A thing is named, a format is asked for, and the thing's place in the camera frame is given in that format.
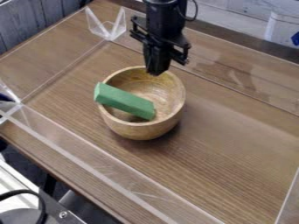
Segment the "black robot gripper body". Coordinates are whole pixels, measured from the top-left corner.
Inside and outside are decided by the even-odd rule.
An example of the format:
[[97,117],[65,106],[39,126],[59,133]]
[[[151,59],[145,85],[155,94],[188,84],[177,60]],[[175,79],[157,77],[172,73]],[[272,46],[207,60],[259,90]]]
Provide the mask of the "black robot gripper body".
[[131,37],[143,45],[172,48],[172,60],[184,65],[188,61],[191,43],[183,36],[188,18],[187,0],[143,0],[145,16],[132,16]]

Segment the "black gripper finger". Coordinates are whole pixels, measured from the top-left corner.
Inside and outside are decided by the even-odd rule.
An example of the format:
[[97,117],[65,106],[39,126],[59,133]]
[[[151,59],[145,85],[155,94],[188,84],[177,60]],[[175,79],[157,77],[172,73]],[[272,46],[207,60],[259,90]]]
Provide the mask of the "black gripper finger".
[[157,49],[157,53],[156,53],[156,74],[157,75],[160,75],[169,68],[171,60],[172,60],[171,51],[172,51],[172,48],[169,46],[161,47]]
[[144,64],[149,74],[159,72],[157,65],[159,48],[153,45],[144,45]]

